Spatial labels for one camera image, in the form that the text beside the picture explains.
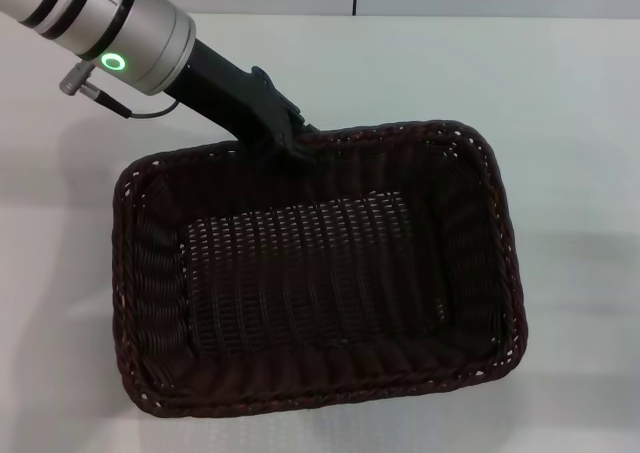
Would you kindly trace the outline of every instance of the white table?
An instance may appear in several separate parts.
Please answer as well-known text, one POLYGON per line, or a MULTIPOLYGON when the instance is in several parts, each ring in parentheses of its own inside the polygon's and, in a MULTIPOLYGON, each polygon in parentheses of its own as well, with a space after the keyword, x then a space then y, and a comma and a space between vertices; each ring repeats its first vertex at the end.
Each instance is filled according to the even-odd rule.
MULTIPOLYGON (((75 59, 0 18, 0 451, 640 451, 639 21, 196 19, 320 128, 445 118, 486 136, 528 353, 446 395, 217 421, 137 411, 112 346, 112 188, 143 155, 226 134, 186 108, 127 122, 64 97, 75 59)), ((170 103, 96 82, 136 110, 170 103)))

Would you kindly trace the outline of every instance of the wicker basket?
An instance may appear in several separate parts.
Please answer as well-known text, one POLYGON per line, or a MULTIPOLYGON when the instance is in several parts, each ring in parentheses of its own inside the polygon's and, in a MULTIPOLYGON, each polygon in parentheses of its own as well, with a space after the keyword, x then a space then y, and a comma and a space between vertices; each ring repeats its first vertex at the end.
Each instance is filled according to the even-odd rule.
POLYGON ((237 143, 162 153, 115 190, 114 335, 131 399, 230 417, 497 380, 527 341, 491 148, 454 122, 314 133, 322 167, 237 143))

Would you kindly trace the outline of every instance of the green light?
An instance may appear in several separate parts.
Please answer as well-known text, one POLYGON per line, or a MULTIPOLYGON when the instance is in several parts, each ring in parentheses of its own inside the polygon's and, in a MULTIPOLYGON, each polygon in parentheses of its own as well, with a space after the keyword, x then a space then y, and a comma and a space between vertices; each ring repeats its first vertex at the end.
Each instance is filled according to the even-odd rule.
POLYGON ((105 68, 109 68, 113 71, 122 71, 124 67, 127 66, 127 62, 124 61, 120 55, 116 55, 115 53, 106 53, 102 55, 102 64, 105 68))

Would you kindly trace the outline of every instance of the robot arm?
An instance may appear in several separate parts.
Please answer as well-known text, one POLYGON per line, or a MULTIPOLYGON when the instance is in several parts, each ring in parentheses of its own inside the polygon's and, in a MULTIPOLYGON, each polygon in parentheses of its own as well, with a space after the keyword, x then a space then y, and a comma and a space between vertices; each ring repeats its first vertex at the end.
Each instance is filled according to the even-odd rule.
POLYGON ((313 129, 300 110, 262 70, 245 73, 197 40, 193 19, 168 0, 0 0, 0 11, 82 60, 61 83, 67 94, 81 91, 131 117, 88 83, 99 68, 218 123, 267 168, 295 170, 312 162, 294 141, 313 129))

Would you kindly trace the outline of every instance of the rectangular basket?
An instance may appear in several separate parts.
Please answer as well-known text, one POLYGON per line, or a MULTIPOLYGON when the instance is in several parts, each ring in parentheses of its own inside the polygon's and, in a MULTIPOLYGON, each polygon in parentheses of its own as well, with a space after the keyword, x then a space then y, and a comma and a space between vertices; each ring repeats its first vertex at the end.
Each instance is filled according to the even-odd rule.
POLYGON ((160 417, 231 417, 452 391, 527 341, 493 152, 455 122, 313 133, 320 166, 266 175, 235 143, 162 153, 116 185, 114 336, 160 417))

